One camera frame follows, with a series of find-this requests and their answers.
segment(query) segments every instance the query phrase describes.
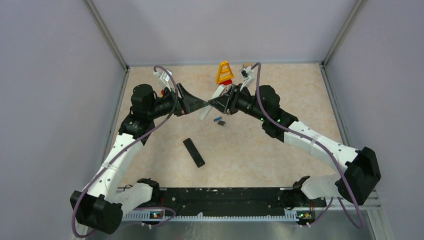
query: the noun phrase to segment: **yellow plastic toy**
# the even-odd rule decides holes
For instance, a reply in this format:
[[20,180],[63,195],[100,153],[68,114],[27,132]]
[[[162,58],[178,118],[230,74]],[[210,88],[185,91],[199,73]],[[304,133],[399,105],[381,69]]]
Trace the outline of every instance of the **yellow plastic toy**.
[[216,84],[221,85],[225,82],[234,78],[233,72],[231,71],[230,64],[228,61],[223,61],[219,65],[218,75],[216,75]]

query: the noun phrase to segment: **white wall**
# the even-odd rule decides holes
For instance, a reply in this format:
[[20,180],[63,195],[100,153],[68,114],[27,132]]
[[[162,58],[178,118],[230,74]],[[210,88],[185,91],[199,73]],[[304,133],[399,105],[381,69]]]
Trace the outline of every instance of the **white wall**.
[[81,0],[0,0],[0,33],[0,239],[69,239],[124,72]]
[[129,65],[322,61],[356,0],[94,0]]
[[424,227],[424,1],[368,1],[328,67],[355,147],[374,149],[398,240]]

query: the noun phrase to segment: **gray floor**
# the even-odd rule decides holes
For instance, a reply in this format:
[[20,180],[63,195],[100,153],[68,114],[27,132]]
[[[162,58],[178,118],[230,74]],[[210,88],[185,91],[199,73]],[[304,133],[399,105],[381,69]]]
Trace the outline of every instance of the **gray floor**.
[[342,211],[330,211],[311,228],[293,227],[294,223],[284,222],[169,222],[153,230],[133,224],[109,238],[97,232],[90,240],[374,240],[366,211],[363,215],[366,222],[363,230],[356,229]]

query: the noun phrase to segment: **red object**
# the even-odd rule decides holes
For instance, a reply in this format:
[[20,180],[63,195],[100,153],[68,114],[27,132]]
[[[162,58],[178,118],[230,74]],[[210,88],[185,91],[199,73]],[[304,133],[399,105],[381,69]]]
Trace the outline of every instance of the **red object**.
[[224,85],[224,86],[228,86],[228,85],[233,84],[233,80],[232,79],[226,80],[226,81],[222,82],[221,84]]

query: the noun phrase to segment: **wooden tabletop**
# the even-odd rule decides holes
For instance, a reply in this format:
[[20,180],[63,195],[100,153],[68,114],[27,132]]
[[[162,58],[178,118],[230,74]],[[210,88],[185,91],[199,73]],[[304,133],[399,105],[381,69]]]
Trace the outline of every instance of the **wooden tabletop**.
[[[177,83],[198,98],[208,100],[217,88],[218,65],[165,66]],[[241,65],[231,64],[233,82],[242,81]],[[279,94],[280,107],[317,132],[341,142],[339,129],[318,64],[263,64],[261,85]],[[161,92],[153,68],[132,67],[120,108],[115,135],[131,106],[133,88],[150,84]],[[255,91],[255,83],[249,88]],[[121,185],[151,178],[161,187],[290,187],[303,176],[334,171],[302,150],[265,134],[262,122],[238,112],[223,115],[212,109],[204,119],[200,111],[172,116],[155,131],[135,156]],[[222,116],[226,126],[213,119]],[[155,120],[158,124],[164,117]],[[206,164],[198,168],[183,144],[191,138]]]

